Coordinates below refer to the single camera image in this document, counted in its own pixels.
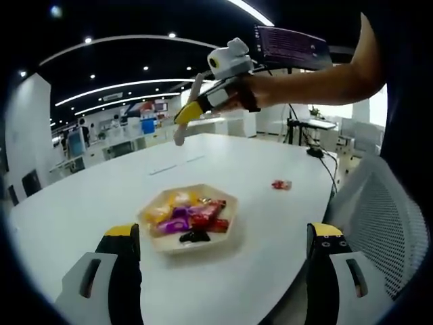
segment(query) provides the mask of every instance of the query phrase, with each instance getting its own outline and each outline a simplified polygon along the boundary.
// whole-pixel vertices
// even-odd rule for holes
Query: desk
[[[334,170],[330,157],[324,161]],[[273,190],[274,179],[288,179],[293,188]],[[302,267],[306,225],[323,220],[331,194],[329,174],[305,148],[211,134],[188,137],[182,147],[146,148],[32,195],[12,209],[11,237],[30,278],[55,301],[64,274],[96,249],[106,230],[136,221],[160,191],[195,183],[239,199],[231,240],[215,250],[166,257],[143,235],[143,319],[151,325],[257,324]]]

